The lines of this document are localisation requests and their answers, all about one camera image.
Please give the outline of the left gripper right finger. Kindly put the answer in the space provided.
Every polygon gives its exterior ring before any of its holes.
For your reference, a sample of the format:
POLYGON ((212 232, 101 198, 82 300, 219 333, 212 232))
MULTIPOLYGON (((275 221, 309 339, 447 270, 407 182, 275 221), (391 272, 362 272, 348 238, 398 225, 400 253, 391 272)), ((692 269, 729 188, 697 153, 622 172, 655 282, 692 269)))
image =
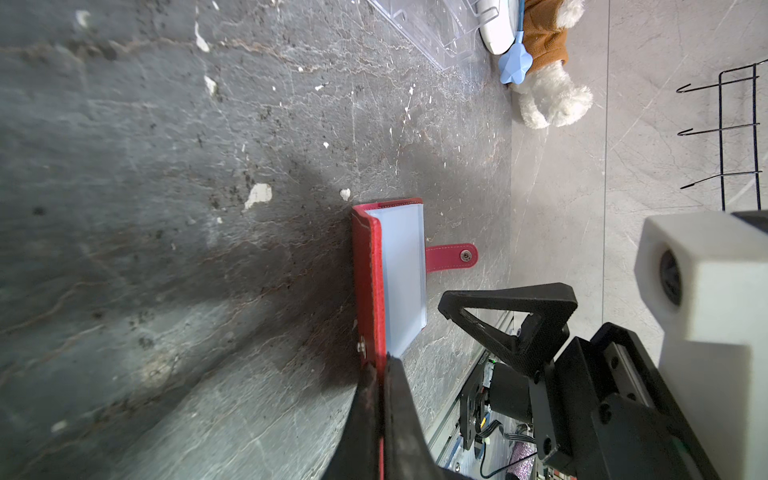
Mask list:
POLYGON ((425 441, 402 361, 387 356, 383 376, 384 479, 466 479, 439 467, 425 441))

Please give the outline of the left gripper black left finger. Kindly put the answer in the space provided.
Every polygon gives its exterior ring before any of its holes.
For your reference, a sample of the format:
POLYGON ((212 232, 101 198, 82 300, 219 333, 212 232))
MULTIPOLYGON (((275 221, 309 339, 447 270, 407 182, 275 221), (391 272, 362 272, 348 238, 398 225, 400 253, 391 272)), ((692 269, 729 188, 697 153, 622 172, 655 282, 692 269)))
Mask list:
POLYGON ((361 372, 344 429, 322 476, 326 479, 379 479, 381 474, 381 392, 376 368, 361 372))

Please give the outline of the red card holder wallet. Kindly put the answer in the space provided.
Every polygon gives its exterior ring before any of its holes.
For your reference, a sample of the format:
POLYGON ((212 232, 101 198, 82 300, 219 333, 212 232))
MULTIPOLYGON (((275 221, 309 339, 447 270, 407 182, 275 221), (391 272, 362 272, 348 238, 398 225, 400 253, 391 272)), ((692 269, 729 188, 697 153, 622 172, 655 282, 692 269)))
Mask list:
POLYGON ((426 327, 427 275, 468 269, 472 243, 428 247, 420 198, 356 205, 351 214, 358 352, 382 378, 426 327))

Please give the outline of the clear acrylic organizer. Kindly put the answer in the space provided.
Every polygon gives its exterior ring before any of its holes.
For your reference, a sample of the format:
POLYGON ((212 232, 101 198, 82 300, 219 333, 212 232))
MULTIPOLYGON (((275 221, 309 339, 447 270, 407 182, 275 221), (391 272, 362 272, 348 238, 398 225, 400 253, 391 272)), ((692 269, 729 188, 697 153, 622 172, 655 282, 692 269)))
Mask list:
POLYGON ((370 0, 369 4, 441 71, 470 57, 477 31, 499 14, 494 1, 370 0))

